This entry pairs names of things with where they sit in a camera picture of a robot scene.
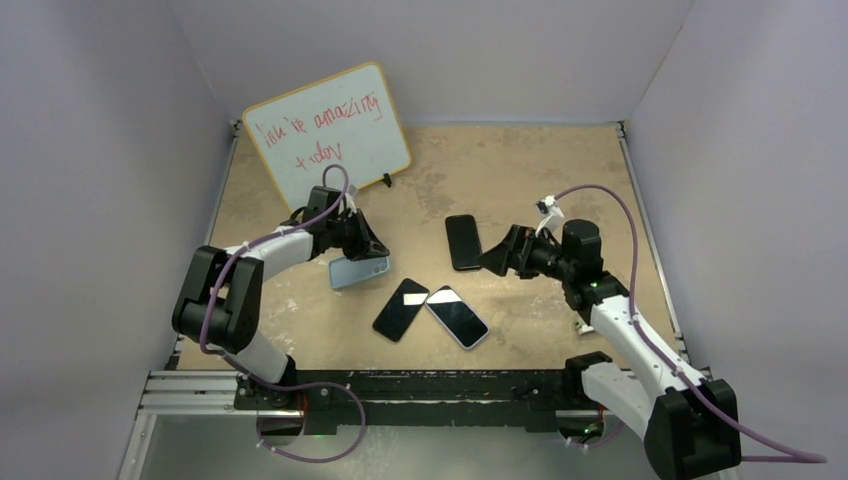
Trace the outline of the light blue phone case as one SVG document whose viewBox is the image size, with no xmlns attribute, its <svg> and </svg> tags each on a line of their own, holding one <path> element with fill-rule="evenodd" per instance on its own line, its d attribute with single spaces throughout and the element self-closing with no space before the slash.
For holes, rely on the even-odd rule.
<svg viewBox="0 0 848 480">
<path fill-rule="evenodd" d="M 329 285 L 332 290 L 342 290 L 384 275 L 390 267 L 389 256 L 358 261 L 338 257 L 328 263 Z"/>
</svg>

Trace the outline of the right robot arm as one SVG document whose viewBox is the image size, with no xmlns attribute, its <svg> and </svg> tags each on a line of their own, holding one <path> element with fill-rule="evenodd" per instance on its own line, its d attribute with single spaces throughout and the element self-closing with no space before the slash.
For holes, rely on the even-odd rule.
<svg viewBox="0 0 848 480">
<path fill-rule="evenodd" d="M 591 221 L 569 220 L 555 243 L 534 228 L 514 225 L 480 256 L 481 266 L 521 279 L 558 280 L 567 305 L 624 358 L 622 370 L 593 352 L 567 360 L 561 392 L 576 407 L 594 401 L 639 436 L 649 464 L 661 479 L 695 479 L 738 466 L 735 392 L 709 380 L 653 330 L 624 285 L 603 267 L 602 239 Z"/>
</svg>

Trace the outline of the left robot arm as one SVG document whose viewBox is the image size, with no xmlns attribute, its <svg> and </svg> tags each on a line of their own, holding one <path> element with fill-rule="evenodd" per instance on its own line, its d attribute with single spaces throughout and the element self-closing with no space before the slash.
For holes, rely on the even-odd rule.
<svg viewBox="0 0 848 480">
<path fill-rule="evenodd" d="M 173 310 L 174 331 L 253 376 L 272 408 L 289 407 L 298 395 L 296 366 L 258 329 L 263 285 L 329 249 L 341 250 L 351 262 L 390 254 L 350 196 L 316 186 L 307 204 L 272 233 L 228 249 L 201 246 L 194 252 Z"/>
</svg>

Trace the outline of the black phone case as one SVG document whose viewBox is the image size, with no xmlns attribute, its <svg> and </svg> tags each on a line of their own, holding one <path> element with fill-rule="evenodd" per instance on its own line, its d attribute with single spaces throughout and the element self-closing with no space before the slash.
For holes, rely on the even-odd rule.
<svg viewBox="0 0 848 480">
<path fill-rule="evenodd" d="M 470 214 L 448 216 L 445 229 L 452 268 L 455 271 L 480 270 L 482 250 L 475 218 Z"/>
</svg>

